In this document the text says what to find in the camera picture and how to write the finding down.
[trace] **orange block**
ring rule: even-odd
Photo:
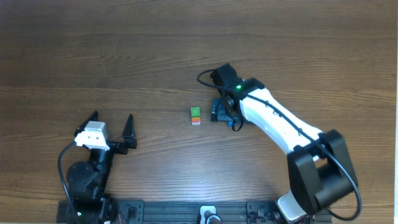
[[[192,118],[192,122],[193,123],[199,123],[200,122],[200,118]]]

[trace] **robotic arm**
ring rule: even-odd
[[[211,72],[215,85],[200,80],[206,72]],[[286,154],[291,190],[276,204],[287,223],[328,209],[352,191],[358,201],[356,214],[342,218],[330,213],[342,220],[352,220],[359,215],[358,182],[342,135],[335,130],[325,134],[304,123],[279,104],[260,81],[239,78],[230,64],[204,71],[199,74],[198,81],[219,90],[224,113],[233,120],[233,130],[237,122],[254,123]],[[315,161],[319,159],[327,159],[327,163],[316,167]]]

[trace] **cable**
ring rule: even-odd
[[[72,199],[69,196],[67,184],[65,183],[65,180],[63,178],[63,172],[62,172],[62,157],[75,143],[76,143],[75,141],[72,141],[65,149],[62,150],[62,152],[58,156],[58,171],[60,173],[63,190],[65,191],[65,195],[67,195],[67,201],[69,203],[70,209],[72,211],[73,216],[75,217],[76,223],[79,224],[77,212],[76,212],[75,207],[73,206]]]
[[[351,178],[351,176],[348,174],[347,170],[337,161],[337,159],[327,150],[325,149],[323,146],[321,146],[318,142],[316,142],[316,140],[314,140],[313,138],[311,138],[309,135],[307,135],[301,128],[299,128],[295,123],[293,123],[293,121],[291,121],[285,114],[283,114],[278,108],[276,108],[274,105],[270,104],[268,101],[264,101],[262,99],[259,99],[255,96],[252,95],[248,95],[248,94],[243,94],[240,92],[237,92],[233,89],[229,89],[223,86],[216,86],[216,85],[212,85],[209,83],[205,83],[203,81],[200,80],[200,77],[208,72],[213,72],[215,71],[215,69],[209,69],[209,70],[205,70],[201,73],[199,73],[199,75],[197,76],[197,81],[200,82],[202,85],[208,86],[208,87],[212,87],[212,88],[216,88],[218,90],[222,90],[222,91],[227,91],[230,92],[232,94],[235,94],[237,96],[239,96],[240,98],[245,98],[245,97],[249,97],[252,98],[254,100],[257,100],[258,102],[264,103],[265,106],[269,106],[270,108],[272,108],[274,110],[275,113],[277,113],[279,116],[283,117],[294,129],[296,129],[296,131],[298,131],[298,133],[302,134],[305,138],[307,138],[312,144],[314,144],[314,146],[316,146],[319,150],[321,150],[326,156],[327,158],[331,159],[336,166],[338,166],[345,174],[345,176],[347,176],[350,184],[353,187],[355,196],[356,196],[356,202],[357,202],[357,208],[356,208],[356,212],[354,215],[352,215],[351,217],[341,217],[335,213],[333,213],[330,208],[327,208],[327,211],[330,213],[330,215],[332,215],[333,217],[339,219],[339,220],[343,220],[343,221],[352,221],[355,218],[358,217],[358,215],[361,213],[362,210],[362,199],[361,196],[359,194],[359,190],[358,187],[356,186],[354,180]]]

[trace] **wooden table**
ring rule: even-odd
[[[259,128],[210,122],[218,93],[196,75],[230,62],[299,118],[341,132],[363,198],[358,222],[392,223],[396,14],[395,1],[2,1],[0,221],[55,221],[57,157],[94,110],[115,140],[134,115],[138,148],[114,158],[109,180],[117,198],[286,193],[285,155]],[[71,149],[64,172],[88,154]],[[351,194],[333,209],[355,207]]]

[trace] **white arm segment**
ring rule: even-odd
[[[317,140],[319,138],[318,134],[322,133],[321,130],[304,123],[279,104],[272,97],[267,88],[254,90],[250,92],[249,95],[268,101],[270,104],[274,105],[314,140]],[[269,106],[265,106],[264,103],[249,97],[239,102],[243,116],[248,121],[259,126],[272,140],[274,140],[274,142],[276,142],[286,155],[293,152],[293,148],[297,145],[306,146],[310,144],[307,138],[300,135],[284,118],[275,114],[274,110]]]

